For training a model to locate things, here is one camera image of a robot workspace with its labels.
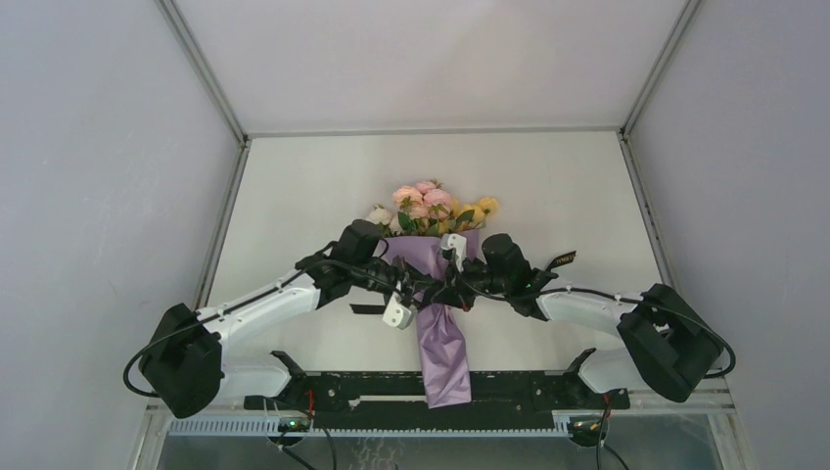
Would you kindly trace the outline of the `white fake flower stem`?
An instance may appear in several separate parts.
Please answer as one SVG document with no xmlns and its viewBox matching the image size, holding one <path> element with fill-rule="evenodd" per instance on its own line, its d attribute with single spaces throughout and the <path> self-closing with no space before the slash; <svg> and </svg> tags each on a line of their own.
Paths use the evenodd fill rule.
<svg viewBox="0 0 830 470">
<path fill-rule="evenodd" d="M 366 220 L 377 225 L 385 237 L 396 236 L 400 233 L 397 212 L 384 206 L 376 205 L 366 216 Z"/>
</svg>

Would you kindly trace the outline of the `yellow fake flower stem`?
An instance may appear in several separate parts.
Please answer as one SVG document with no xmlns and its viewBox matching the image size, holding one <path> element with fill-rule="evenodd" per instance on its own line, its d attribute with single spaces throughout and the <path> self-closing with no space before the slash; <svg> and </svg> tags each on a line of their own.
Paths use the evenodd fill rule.
<svg viewBox="0 0 830 470">
<path fill-rule="evenodd" d="M 438 222 L 438 235 L 483 228 L 498 210 L 498 200 L 491 197 L 481 198 L 475 203 L 464 205 L 457 199 L 453 199 L 449 212 L 444 214 Z"/>
</svg>

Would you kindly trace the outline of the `pink wrapping paper sheet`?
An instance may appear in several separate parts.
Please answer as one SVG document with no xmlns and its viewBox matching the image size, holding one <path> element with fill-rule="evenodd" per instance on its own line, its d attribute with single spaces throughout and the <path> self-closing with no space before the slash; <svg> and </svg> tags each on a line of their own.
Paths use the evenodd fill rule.
<svg viewBox="0 0 830 470">
<path fill-rule="evenodd" d="M 389 243 L 386 259 L 401 258 L 433 279 L 443 280 L 447 268 L 455 263 L 442 254 L 439 237 L 399 236 Z M 453 308 L 443 303 L 421 306 L 414 321 L 428 408 L 471 402 L 467 344 Z"/>
</svg>

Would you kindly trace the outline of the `pink fake flower stem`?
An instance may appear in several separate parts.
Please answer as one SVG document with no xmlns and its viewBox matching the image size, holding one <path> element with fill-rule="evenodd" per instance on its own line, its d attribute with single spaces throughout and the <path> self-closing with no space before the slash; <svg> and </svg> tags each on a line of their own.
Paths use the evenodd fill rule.
<svg viewBox="0 0 830 470">
<path fill-rule="evenodd" d="M 392 193 L 394 205 L 412 219 L 444 220 L 451 216 L 453 197 L 435 180 L 401 186 Z"/>
</svg>

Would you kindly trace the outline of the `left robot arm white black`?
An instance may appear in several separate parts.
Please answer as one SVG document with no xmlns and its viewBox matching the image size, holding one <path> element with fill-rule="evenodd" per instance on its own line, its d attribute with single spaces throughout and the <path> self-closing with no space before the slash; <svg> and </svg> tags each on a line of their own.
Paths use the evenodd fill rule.
<svg viewBox="0 0 830 470">
<path fill-rule="evenodd" d="M 284 408 L 299 405 L 304 380 L 276 358 L 243 355 L 246 342 L 288 319 L 345 297 L 352 288 L 402 297 L 406 269 L 375 252 L 381 229 L 361 219 L 339 240 L 297 261 L 288 273 L 236 300 L 191 310 L 174 305 L 148 345 L 122 372 L 131 393 L 161 400 L 177 418 L 217 400 L 265 396 Z"/>
</svg>

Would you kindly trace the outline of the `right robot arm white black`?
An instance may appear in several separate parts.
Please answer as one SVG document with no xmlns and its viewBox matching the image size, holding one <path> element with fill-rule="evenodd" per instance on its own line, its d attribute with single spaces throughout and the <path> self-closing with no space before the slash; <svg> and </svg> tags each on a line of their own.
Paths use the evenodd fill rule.
<svg viewBox="0 0 830 470">
<path fill-rule="evenodd" d="M 573 323 L 622 342 L 614 350 L 588 348 L 569 366 L 566 394 L 576 406 L 644 387 L 685 402 L 701 381 L 734 369 L 731 346 L 668 285 L 656 283 L 634 294 L 580 287 L 549 268 L 531 267 L 507 234 L 486 238 L 482 252 L 483 258 L 468 258 L 464 237 L 443 236 L 438 253 L 447 266 L 427 300 L 469 310 L 476 299 L 486 298 L 523 317 Z"/>
</svg>

